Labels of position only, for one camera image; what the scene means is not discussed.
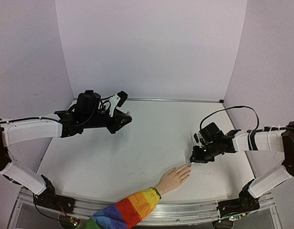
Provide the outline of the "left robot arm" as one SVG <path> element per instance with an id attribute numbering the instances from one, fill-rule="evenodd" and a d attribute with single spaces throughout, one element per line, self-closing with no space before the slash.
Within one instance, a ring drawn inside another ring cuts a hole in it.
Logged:
<path id="1" fill-rule="evenodd" d="M 51 181 L 20 166 L 9 155 L 8 147 L 35 139 L 71 137 L 91 128 L 106 128 L 115 134 L 132 121 L 129 113 L 119 110 L 127 98 L 124 91 L 102 98 L 100 94 L 87 90 L 78 95 L 76 103 L 68 110 L 56 111 L 48 116 L 13 120 L 0 118 L 0 174 L 30 190 L 39 205 L 55 208 L 60 198 Z"/>

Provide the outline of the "rainbow sleeve forearm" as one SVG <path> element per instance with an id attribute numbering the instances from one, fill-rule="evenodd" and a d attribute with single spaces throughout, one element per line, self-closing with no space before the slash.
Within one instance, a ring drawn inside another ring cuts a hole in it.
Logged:
<path id="1" fill-rule="evenodd" d="M 154 187 L 139 191 L 94 213 L 84 228 L 131 229 L 144 220 L 160 200 L 161 195 Z"/>

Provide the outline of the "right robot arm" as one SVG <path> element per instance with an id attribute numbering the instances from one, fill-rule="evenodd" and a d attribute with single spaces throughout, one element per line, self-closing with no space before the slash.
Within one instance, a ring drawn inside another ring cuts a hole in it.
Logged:
<path id="1" fill-rule="evenodd" d="M 224 134 L 211 123 L 194 134 L 196 145 L 189 158 L 191 163 L 214 162 L 215 157 L 238 152 L 279 152 L 283 160 L 266 174 L 249 181 L 238 198 L 220 201 L 217 205 L 220 219 L 256 211 L 260 197 L 294 178 L 294 121 L 286 126 L 266 126 L 262 129 L 230 130 Z"/>

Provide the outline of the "mannequin hand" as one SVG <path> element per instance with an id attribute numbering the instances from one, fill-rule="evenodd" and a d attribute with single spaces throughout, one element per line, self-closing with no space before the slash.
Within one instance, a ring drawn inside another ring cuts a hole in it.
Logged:
<path id="1" fill-rule="evenodd" d="M 166 172 L 160 179 L 155 189 L 162 196 L 181 186 L 190 176 L 191 165 L 182 165 Z"/>

